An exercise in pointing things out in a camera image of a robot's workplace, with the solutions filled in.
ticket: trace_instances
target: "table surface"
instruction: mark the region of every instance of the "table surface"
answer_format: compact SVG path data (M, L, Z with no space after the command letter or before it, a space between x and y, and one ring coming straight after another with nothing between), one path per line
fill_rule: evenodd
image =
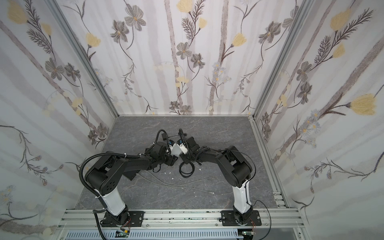
M200 146L223 149L233 145L239 151L248 154L256 165L256 175L250 182L252 203L255 200L261 200L268 208L276 208L272 187L247 117L118 117L104 151L141 153L154 142L158 130L164 129L169 136L172 136L178 133L179 128L188 134L187 137L193 136ZM117 186L122 200L130 209L231 209L233 207L232 186L224 179L218 165L203 162L200 166L195 163L195 172L186 179L179 173L181 162L180 158L172 167L163 164L159 172L151 171L151 173L170 185L181 185L212 177L186 186L211 191L214 194L189 188L159 186L139 176L130 181L123 176ZM183 167L184 172L189 172L190 169L189 165ZM144 170L139 174L162 184ZM91 192L84 190L75 209L100 208L102 206L99 200ZM264 206L257 202L255 208L264 208Z

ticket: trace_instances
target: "robotic arm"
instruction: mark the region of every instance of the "robotic arm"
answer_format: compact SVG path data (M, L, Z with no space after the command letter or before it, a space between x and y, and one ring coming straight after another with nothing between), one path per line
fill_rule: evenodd
M233 210L236 222L239 225L248 222L253 212L252 206L248 203L248 182L252 172L249 162L234 146L229 146L224 150L213 150L207 146L200 147L193 137L185 139L185 135L180 129L180 140L174 142L168 140L165 133L163 140L166 140L167 143L157 142L156 138L155 143L147 148L144 154L134 157L106 152L89 169L85 175L85 181L88 183L88 187L98 193L98 198L106 209L105 218L101 223L103 227L122 226L130 219L128 207L116 188L122 175L132 180L140 170L151 170L159 164L173 166L179 157L185 164L193 164L193 162L217 164L233 188L235 198Z

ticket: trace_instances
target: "floral wallpaper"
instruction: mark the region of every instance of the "floral wallpaper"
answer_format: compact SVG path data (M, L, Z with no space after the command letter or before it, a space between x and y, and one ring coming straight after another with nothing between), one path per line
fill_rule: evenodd
M315 1L257 115L311 239L382 239L384 2Z
M301 1L58 0L119 114L253 114Z
M44 1L0 6L0 238L51 239L114 116Z

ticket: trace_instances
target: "white arm segment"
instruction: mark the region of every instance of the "white arm segment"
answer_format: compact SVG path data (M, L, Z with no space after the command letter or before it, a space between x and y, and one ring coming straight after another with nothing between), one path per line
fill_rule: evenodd
M125 208L125 203L122 201L117 187L112 192L100 197L107 205L107 211L114 216L119 215Z
M249 181L247 180L246 182L243 183L241 188L238 187L233 187L233 196L235 197L235 203L233 206L242 214L247 212L249 208L251 207L247 203L247 199L249 198Z

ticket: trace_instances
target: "gray cable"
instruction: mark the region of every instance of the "gray cable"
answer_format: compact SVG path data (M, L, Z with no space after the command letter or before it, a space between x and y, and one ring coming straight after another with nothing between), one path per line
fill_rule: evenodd
M195 182L200 182L200 181L204 181L204 180L209 180L209 179L212 179L214 177L207 177L207 178L203 178L203 179L200 179L200 180L197 180L197 181L193 181L193 182L188 182L188 183L185 183L185 184L181 184L181 185L171 185L171 184L168 184L168 183L165 183L163 181L161 181L160 179L158 179L155 175L153 175L151 172L147 171L147 173L149 173L150 175L152 175L154 178L156 178L157 180L159 180L159 182L161 183L164 183L165 185L168 185L168 186L171 186L171 187L181 187L181 186L185 186L187 184L191 184L191 183L195 183Z
M164 185L164 184L159 184L159 183L156 183L156 182L152 182L151 180L149 179L146 179L145 177L143 177L142 175L140 175L139 173L136 173L137 176L143 178L144 180L147 180L148 182L150 183L153 183L153 184L156 184L156 185L159 185L159 186L163 186L163 187L177 187L177 188L189 188L189 189L194 189L194 190L198 190L198 191L202 191L202 192L208 192L210 194L215 194L214 192L211 192L211 191L206 191L206 190L202 190L202 189L198 189L198 188L194 188L194 187L182 187L182 186L173 186L173 185Z

